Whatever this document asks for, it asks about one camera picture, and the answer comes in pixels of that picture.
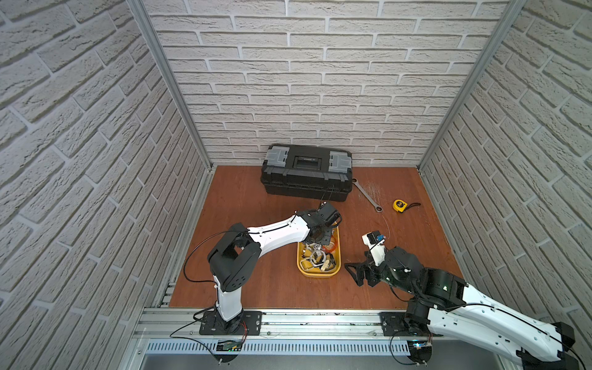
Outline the red transparent watch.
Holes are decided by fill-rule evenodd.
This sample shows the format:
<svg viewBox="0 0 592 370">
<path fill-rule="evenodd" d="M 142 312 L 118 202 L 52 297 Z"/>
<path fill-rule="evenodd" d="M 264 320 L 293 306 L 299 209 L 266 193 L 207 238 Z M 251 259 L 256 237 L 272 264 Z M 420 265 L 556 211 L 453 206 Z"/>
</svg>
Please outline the red transparent watch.
<svg viewBox="0 0 592 370">
<path fill-rule="evenodd" d="M 322 247 L 322 251 L 324 251 L 325 254 L 332 254 L 336 249 L 337 249 L 336 245 L 328 245 L 328 246 Z"/>
</svg>

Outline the clear white watch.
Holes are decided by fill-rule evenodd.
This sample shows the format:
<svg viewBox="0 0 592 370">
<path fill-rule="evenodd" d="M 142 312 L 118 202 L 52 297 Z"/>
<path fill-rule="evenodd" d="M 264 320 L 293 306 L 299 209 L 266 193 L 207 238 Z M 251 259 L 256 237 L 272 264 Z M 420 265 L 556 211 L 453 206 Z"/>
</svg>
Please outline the clear white watch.
<svg viewBox="0 0 592 370">
<path fill-rule="evenodd" d="M 309 261 L 314 266 L 323 265 L 325 263 L 325 261 L 326 261 L 326 254 L 322 250 L 315 250 L 309 256 Z"/>
</svg>

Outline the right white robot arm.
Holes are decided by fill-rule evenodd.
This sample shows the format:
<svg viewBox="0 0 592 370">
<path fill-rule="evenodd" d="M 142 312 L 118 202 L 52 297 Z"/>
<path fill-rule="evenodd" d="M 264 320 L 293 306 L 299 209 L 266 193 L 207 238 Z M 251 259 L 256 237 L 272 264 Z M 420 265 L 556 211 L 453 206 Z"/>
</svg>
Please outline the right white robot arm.
<svg viewBox="0 0 592 370">
<path fill-rule="evenodd" d="M 357 285 L 385 283 L 410 298 L 389 337 L 440 335 L 486 349 L 525 369 L 584 369 L 574 351 L 574 329 L 533 319 L 479 291 L 448 271 L 427 268 L 402 248 L 373 245 L 365 261 L 348 263 Z"/>
</svg>

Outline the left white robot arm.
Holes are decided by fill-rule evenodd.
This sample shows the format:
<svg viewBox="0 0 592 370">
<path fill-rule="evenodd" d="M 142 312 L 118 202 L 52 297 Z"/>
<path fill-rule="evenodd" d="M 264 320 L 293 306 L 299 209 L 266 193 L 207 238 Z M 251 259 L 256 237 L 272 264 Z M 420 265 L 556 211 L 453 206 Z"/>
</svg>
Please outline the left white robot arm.
<svg viewBox="0 0 592 370">
<path fill-rule="evenodd" d="M 241 289 L 252 276 L 258 260 L 294 243 L 327 245 L 342 216 L 327 202 L 319 208 L 299 211 L 291 217 L 261 227 L 230 227 L 208 254 L 217 288 L 215 313 L 224 325 L 234 328 L 243 315 Z"/>
</svg>

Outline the black plastic toolbox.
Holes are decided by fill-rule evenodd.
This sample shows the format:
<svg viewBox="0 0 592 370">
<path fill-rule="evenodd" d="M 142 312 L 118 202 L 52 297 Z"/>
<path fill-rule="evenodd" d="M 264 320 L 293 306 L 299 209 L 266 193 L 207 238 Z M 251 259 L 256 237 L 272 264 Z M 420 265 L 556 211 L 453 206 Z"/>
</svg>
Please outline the black plastic toolbox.
<svg viewBox="0 0 592 370">
<path fill-rule="evenodd" d="M 261 167 L 268 194 L 346 201 L 353 187 L 352 154 L 346 150 L 275 143 Z"/>
</svg>

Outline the yellow rectangular tray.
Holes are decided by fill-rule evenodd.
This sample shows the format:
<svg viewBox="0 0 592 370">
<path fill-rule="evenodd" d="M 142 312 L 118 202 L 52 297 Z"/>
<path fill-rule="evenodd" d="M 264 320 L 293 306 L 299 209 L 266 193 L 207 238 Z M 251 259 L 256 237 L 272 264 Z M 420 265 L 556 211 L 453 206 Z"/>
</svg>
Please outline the yellow rectangular tray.
<svg viewBox="0 0 592 370">
<path fill-rule="evenodd" d="M 334 229 L 333 235 L 331 236 L 330 245 L 336 245 L 337 249 L 332 254 L 326 254 L 326 260 L 331 259 L 335 261 L 335 268 L 328 272 L 323 273 L 320 271 L 321 265 L 311 271 L 302 271 L 299 267 L 299 262 L 302 259 L 309 258 L 311 253 L 315 250 L 322 250 L 322 245 L 305 245 L 302 242 L 298 243 L 297 250 L 297 267 L 299 271 L 308 278 L 331 278 L 335 276 L 341 269 L 342 266 L 342 255 L 341 255 L 341 241 L 339 228 Z"/>
</svg>

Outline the silver combination wrench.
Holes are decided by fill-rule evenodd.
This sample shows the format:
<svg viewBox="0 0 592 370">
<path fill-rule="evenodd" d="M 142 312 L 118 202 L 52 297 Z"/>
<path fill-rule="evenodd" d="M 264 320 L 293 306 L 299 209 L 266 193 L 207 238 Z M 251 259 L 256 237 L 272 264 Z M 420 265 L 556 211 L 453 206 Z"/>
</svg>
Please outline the silver combination wrench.
<svg viewBox="0 0 592 370">
<path fill-rule="evenodd" d="M 361 192 L 361 194 L 368 200 L 368 202 L 373 206 L 377 213 L 382 213 L 383 208 L 368 194 L 368 192 L 362 187 L 359 183 L 357 178 L 352 179 L 352 183 L 356 186 L 356 188 Z"/>
</svg>

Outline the yellow tape measure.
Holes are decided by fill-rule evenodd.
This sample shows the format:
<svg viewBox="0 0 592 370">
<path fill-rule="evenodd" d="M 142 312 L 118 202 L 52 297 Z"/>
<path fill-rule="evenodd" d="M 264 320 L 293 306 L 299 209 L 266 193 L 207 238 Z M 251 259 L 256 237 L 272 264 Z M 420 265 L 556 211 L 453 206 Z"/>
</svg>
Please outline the yellow tape measure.
<svg viewBox="0 0 592 370">
<path fill-rule="evenodd" d="M 393 202 L 393 210 L 403 213 L 409 205 L 404 200 L 395 200 Z"/>
</svg>

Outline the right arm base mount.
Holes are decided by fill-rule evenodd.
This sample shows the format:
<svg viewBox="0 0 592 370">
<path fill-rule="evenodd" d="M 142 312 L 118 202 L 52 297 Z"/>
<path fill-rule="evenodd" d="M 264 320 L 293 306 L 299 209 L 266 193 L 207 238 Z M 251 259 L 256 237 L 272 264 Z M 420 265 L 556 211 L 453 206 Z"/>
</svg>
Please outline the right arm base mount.
<svg viewBox="0 0 592 370">
<path fill-rule="evenodd" d="M 379 319 L 382 328 L 382 334 L 385 337 L 410 336 L 410 337 L 430 337 L 431 333 L 427 327 L 411 327 L 405 322 L 405 313 L 402 311 L 382 311 L 379 312 Z"/>
</svg>

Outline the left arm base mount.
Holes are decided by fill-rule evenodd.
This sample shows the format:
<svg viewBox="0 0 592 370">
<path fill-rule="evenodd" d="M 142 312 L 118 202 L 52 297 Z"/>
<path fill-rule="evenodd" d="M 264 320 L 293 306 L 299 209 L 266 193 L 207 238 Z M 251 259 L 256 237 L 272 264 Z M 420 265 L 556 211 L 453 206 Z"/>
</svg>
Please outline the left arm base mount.
<svg viewBox="0 0 592 370">
<path fill-rule="evenodd" d="M 210 311 L 200 319 L 200 335 L 244 335 L 257 336 L 261 332 L 262 311 L 242 311 L 226 322 L 217 310 Z"/>
</svg>

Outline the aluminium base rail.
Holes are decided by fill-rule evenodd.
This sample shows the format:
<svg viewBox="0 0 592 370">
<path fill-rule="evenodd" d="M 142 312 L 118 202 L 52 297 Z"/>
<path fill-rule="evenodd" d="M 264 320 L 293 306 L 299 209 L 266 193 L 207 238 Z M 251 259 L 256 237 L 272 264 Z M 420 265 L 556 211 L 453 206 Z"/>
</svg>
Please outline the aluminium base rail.
<svg viewBox="0 0 592 370">
<path fill-rule="evenodd" d="M 431 342 L 434 349 L 458 344 L 444 335 L 387 334 L 379 311 L 261 310 L 231 335 L 215 334 L 190 308 L 147 308 L 132 338 L 138 354 L 217 356 L 409 356 Z"/>
</svg>

